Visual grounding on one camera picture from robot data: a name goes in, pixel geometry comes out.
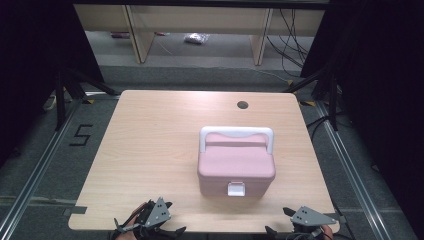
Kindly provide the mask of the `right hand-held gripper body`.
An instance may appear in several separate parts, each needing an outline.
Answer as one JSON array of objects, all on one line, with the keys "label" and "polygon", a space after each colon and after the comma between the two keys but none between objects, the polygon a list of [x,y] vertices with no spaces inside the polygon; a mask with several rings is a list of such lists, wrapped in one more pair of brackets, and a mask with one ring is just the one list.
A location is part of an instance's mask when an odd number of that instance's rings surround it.
[{"label": "right hand-held gripper body", "polygon": [[296,239],[323,239],[322,225],[332,225],[336,221],[307,206],[301,206],[295,215],[290,217],[294,226]]}]

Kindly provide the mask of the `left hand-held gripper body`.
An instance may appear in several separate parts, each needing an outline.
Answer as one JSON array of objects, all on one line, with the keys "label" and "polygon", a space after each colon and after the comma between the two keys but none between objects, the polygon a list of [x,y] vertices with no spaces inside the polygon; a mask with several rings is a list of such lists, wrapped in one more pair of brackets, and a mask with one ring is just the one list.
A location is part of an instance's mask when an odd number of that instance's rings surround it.
[{"label": "left hand-held gripper body", "polygon": [[161,232],[161,226],[170,219],[170,213],[162,197],[156,202],[149,200],[145,202],[145,208],[138,216],[136,223],[131,227],[125,227],[125,230],[142,228],[144,239],[166,239]]}]

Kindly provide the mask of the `pink storage box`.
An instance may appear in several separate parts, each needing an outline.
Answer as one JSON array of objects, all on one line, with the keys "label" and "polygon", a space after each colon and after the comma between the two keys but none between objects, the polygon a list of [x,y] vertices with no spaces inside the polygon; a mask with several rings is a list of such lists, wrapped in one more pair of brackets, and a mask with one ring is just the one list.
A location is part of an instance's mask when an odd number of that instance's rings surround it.
[{"label": "pink storage box", "polygon": [[273,145],[268,127],[203,127],[197,167],[201,193],[262,197],[276,176]]}]

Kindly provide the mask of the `person's left hand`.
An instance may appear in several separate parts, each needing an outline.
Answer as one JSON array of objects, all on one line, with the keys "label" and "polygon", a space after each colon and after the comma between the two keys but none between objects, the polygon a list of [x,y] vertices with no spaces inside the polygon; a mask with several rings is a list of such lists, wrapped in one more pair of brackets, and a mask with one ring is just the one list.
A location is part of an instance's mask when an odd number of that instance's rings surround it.
[{"label": "person's left hand", "polygon": [[119,224],[117,220],[114,220],[116,229],[110,236],[110,240],[144,240],[141,227],[125,230],[125,227],[131,227],[136,223],[138,216],[144,208],[145,203],[137,207],[123,224]]}]

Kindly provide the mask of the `black metal stand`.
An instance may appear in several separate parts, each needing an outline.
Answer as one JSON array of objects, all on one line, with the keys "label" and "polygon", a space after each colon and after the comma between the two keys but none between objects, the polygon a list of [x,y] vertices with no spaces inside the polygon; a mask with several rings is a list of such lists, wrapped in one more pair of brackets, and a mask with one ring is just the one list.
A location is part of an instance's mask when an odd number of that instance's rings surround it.
[{"label": "black metal stand", "polygon": [[289,86],[286,90],[284,90],[284,93],[294,93],[314,81],[316,81],[316,85],[311,96],[314,100],[323,100],[325,96],[329,97],[329,112],[325,119],[330,122],[333,130],[337,131],[337,79],[335,77],[335,73],[329,67],[323,67],[317,72],[304,78],[299,83]]},{"label": "black metal stand", "polygon": [[86,74],[71,68],[62,68],[57,71],[55,77],[55,94],[56,94],[56,109],[57,109],[57,124],[56,130],[59,130],[66,120],[65,109],[65,92],[68,92],[72,99],[85,100],[87,94],[81,86],[81,82],[101,90],[102,92],[118,96],[119,92],[108,87],[105,83],[97,81]]}]

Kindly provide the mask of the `black curtain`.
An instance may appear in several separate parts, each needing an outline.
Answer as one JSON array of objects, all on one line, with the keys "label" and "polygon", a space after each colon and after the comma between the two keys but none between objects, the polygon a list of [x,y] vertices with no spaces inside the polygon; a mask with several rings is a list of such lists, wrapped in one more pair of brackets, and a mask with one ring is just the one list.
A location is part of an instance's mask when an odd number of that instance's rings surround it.
[{"label": "black curtain", "polygon": [[424,240],[424,0],[368,0],[338,84],[372,159]]},{"label": "black curtain", "polygon": [[0,0],[0,167],[64,68],[103,80],[74,0]]}]

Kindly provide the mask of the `clear plastic bag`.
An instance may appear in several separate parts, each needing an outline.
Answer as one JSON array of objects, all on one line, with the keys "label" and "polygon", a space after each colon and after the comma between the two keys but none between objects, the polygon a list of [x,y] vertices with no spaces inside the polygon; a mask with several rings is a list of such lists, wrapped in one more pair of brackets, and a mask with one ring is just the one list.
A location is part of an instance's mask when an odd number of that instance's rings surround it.
[{"label": "clear plastic bag", "polygon": [[202,45],[207,42],[210,35],[205,33],[187,33],[184,36],[184,41],[190,44]]}]

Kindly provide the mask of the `aluminium floor rail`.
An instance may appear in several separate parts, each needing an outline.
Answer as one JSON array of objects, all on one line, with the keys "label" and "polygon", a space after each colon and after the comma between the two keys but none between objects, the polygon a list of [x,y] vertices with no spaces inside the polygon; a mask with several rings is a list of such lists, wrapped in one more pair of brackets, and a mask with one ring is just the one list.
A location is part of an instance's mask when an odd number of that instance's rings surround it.
[{"label": "aluminium floor rail", "polygon": [[375,238],[377,240],[392,240],[391,234],[366,189],[339,133],[329,122],[325,123],[324,126]]},{"label": "aluminium floor rail", "polygon": [[82,104],[81,100],[73,100],[69,104],[69,108],[65,114],[65,120],[62,125],[54,131],[47,147],[43,151],[43,154],[38,159],[37,164],[31,172],[31,175],[25,182],[20,193],[14,198],[14,201],[9,208],[4,219],[0,222],[0,240],[9,240],[13,235],[20,219],[22,218],[33,193],[40,184],[46,170],[48,169],[54,154],[56,153],[67,129],[69,128],[70,122]]}]

